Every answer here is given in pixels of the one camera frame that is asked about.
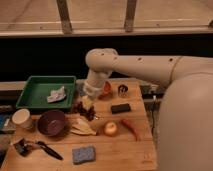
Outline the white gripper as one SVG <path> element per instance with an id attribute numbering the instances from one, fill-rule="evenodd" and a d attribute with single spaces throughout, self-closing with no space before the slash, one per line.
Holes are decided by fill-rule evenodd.
<path id="1" fill-rule="evenodd" d="M 89 70 L 86 80 L 84 81 L 83 91 L 85 96 L 81 98 L 82 106 L 89 110 L 93 106 L 93 100 L 97 98 L 103 90 L 105 81 L 109 78 L 109 72 L 96 72 Z"/>

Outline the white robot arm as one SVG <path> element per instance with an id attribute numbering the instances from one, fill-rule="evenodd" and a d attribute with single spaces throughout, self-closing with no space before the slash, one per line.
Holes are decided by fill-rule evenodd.
<path id="1" fill-rule="evenodd" d="M 118 72 L 166 88 L 159 110 L 158 171 L 213 171 L 213 57 L 120 55 L 92 49 L 84 92 L 100 95 Z"/>

